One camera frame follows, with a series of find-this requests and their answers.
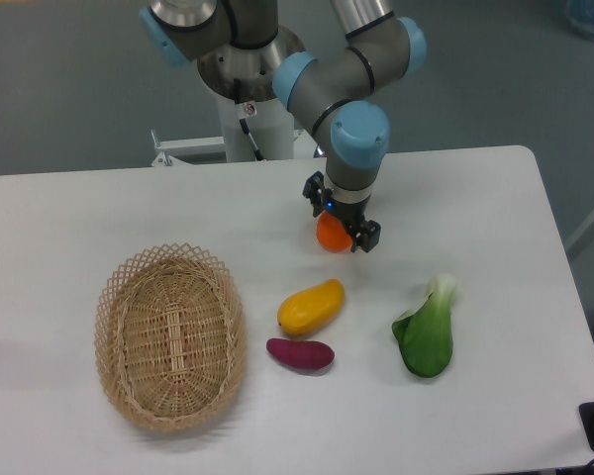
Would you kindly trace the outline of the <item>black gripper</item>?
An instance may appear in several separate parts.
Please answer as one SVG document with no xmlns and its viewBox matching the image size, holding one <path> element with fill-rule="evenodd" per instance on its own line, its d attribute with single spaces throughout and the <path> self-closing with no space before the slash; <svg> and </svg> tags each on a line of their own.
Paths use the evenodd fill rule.
<svg viewBox="0 0 594 475">
<path fill-rule="evenodd" d="M 351 238 L 351 252 L 371 252 L 380 241 L 381 227 L 365 218 L 365 209 L 371 189 L 346 190 L 341 187 L 326 188 L 324 174 L 316 171 L 305 182 L 303 196 L 310 202 L 313 217 L 324 211 L 335 217 Z"/>
</svg>

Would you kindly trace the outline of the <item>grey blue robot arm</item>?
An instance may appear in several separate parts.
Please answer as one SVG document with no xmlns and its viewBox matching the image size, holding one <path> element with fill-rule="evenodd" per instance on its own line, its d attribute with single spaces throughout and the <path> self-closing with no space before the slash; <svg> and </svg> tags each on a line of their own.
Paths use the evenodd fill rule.
<svg viewBox="0 0 594 475">
<path fill-rule="evenodd" d="M 168 62 L 196 62 L 214 92 L 239 104 L 282 104 L 326 157 L 325 169 L 307 179 L 305 198 L 315 214 L 341 223 L 353 248 L 370 251 L 381 228 L 365 208 L 391 127 L 369 97 L 419 69 L 427 42 L 388 1 L 337 1 L 333 8 L 346 47 L 327 60 L 279 24 L 274 1 L 149 1 L 140 19 Z"/>
</svg>

